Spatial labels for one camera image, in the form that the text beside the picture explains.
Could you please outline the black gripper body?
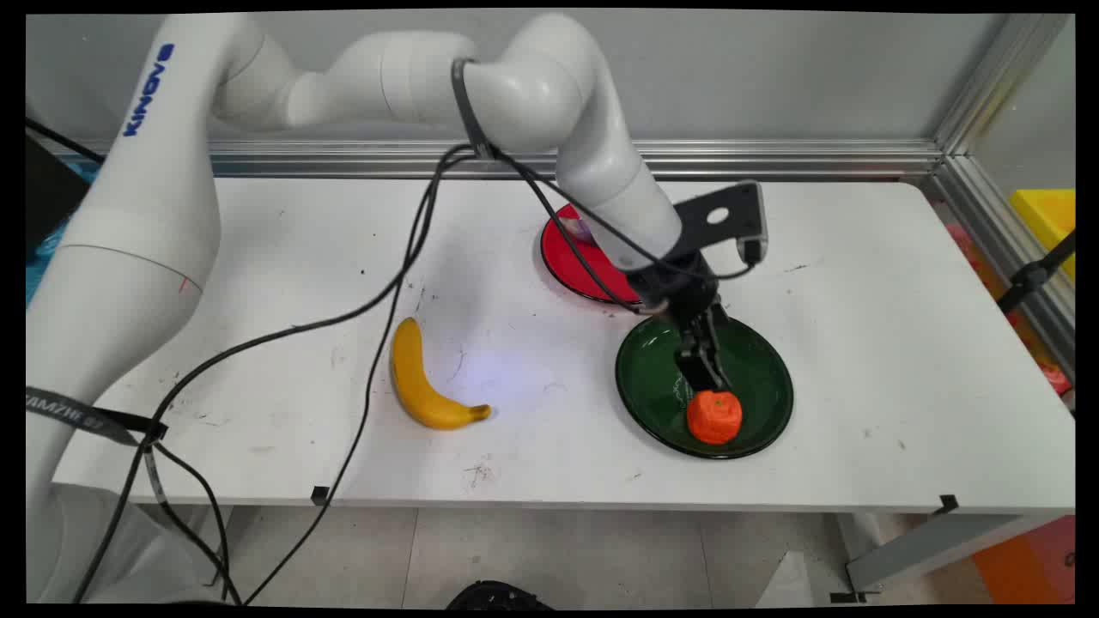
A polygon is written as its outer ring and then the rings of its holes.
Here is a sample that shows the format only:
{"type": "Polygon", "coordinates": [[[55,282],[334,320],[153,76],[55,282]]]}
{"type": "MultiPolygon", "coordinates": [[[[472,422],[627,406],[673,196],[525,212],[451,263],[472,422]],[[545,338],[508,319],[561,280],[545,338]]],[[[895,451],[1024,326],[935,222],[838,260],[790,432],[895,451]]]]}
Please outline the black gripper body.
{"type": "Polygon", "coordinates": [[[670,266],[652,263],[628,271],[629,288],[640,298],[639,314],[655,314],[679,329],[700,325],[708,306],[721,306],[713,271],[699,251],[671,260],[670,266]]]}

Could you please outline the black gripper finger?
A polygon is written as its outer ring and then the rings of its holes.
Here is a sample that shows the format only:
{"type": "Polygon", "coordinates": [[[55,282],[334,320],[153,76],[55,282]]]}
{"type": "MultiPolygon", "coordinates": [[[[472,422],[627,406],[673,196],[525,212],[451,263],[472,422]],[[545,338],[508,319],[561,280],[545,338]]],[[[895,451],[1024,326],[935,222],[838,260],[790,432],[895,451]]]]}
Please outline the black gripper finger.
{"type": "Polygon", "coordinates": [[[719,347],[702,327],[681,329],[675,364],[692,391],[720,391],[719,347]]]}
{"type": "Polygon", "coordinates": [[[700,314],[700,356],[704,368],[710,375],[712,386],[711,391],[729,391],[730,380],[725,368],[721,363],[720,333],[726,324],[726,318],[722,318],[721,306],[708,306],[700,314]]]}

